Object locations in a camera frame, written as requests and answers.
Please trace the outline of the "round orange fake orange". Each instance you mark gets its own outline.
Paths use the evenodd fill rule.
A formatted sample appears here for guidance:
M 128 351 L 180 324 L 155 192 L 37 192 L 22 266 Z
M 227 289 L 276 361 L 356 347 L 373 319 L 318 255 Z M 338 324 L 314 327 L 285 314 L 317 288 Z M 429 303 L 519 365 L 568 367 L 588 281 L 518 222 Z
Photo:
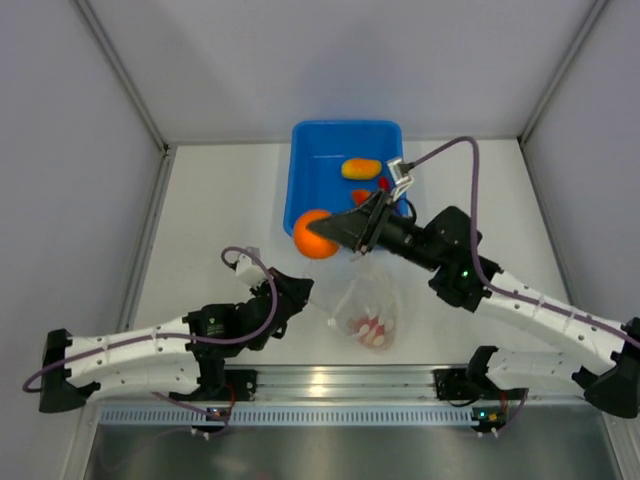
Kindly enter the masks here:
M 340 246 L 312 232 L 308 226 L 315 220 L 329 217 L 326 210 L 314 209 L 301 215 L 293 228 L 293 242 L 297 250 L 305 257 L 312 260 L 324 260 L 335 255 Z

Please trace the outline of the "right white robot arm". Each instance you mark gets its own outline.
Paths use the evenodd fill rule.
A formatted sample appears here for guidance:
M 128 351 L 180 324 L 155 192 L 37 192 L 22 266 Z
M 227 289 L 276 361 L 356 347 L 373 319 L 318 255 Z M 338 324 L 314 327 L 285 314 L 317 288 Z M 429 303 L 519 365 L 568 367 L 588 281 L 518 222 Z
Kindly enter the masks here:
M 549 390 L 582 397 L 610 415 L 639 414 L 639 321 L 599 319 L 550 298 L 477 253 L 471 218 L 450 206 L 419 227 L 398 216 L 379 191 L 360 206 L 308 223 L 310 232 L 358 254 L 380 247 L 433 276 L 429 287 L 451 307 L 485 315 L 527 332 L 552 352 L 480 346 L 467 364 L 468 388 Z

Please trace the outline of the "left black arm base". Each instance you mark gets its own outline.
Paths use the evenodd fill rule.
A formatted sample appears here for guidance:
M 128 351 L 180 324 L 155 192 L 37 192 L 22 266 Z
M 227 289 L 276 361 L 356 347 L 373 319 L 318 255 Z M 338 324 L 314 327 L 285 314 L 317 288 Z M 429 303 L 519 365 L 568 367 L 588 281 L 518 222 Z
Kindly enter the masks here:
M 213 369 L 199 382 L 201 401 L 250 401 L 256 392 L 258 372 L 253 369 Z

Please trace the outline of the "pink fake peach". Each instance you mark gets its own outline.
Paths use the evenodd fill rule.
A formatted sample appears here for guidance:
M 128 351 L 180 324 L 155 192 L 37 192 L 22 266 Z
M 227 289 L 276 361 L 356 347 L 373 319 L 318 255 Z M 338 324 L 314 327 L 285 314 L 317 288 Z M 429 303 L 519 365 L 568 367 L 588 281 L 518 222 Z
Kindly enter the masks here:
M 388 349 L 396 335 L 396 321 L 391 317 L 363 316 L 346 323 L 347 335 L 360 345 L 372 350 Z

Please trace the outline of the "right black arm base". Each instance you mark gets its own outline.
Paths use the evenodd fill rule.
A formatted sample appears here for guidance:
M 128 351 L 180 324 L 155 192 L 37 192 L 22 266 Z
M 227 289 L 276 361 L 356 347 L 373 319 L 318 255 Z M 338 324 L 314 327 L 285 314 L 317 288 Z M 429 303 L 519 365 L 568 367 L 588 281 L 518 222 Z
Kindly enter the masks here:
M 465 368 L 436 369 L 436 396 L 454 406 L 468 406 L 484 398 L 488 387 Z

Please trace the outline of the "clear zip top bag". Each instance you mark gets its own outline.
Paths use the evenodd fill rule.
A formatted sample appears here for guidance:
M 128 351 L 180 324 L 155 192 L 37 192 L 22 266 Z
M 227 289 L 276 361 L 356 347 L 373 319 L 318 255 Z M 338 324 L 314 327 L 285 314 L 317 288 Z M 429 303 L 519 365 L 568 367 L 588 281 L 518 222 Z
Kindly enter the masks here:
M 304 270 L 304 276 L 314 281 L 310 303 L 322 312 L 329 328 L 376 353 L 390 349 L 393 344 L 385 350 L 366 348 L 347 335 L 346 323 L 365 315 L 391 317 L 396 321 L 396 339 L 401 304 L 393 274 L 384 259 L 377 254 L 338 253 L 328 259 L 311 260 Z

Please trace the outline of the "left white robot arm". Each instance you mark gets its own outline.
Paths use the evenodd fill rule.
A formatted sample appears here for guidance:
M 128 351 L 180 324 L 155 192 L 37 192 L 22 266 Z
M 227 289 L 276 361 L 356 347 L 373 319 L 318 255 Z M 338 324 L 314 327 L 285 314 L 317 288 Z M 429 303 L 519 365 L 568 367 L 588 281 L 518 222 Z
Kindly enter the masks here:
M 176 401 L 219 397 L 227 383 L 226 360 L 282 338 L 311 296 L 313 280 L 275 268 L 269 274 L 245 302 L 209 304 L 154 327 L 96 337 L 49 332 L 40 412 L 68 412 L 97 400 L 151 392 Z

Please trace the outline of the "red fake chili pepper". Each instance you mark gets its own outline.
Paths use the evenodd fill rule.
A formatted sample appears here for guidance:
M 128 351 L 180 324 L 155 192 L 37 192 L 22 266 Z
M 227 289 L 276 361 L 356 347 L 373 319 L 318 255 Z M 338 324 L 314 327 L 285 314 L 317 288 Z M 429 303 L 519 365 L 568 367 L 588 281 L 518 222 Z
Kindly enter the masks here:
M 380 190 L 383 190 L 387 193 L 390 193 L 392 191 L 392 184 L 391 181 L 387 178 L 387 177 L 380 177 L 378 179 L 378 187 Z

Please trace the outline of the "orange yellow fake fruit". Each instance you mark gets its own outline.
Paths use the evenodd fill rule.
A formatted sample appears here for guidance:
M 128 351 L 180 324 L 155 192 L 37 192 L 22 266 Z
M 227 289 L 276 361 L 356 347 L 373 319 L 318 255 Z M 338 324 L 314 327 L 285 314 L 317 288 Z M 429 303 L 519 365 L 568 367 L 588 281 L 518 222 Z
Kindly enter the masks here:
M 372 195 L 372 192 L 366 189 L 355 189 L 351 191 L 351 199 L 356 207 L 364 204 Z

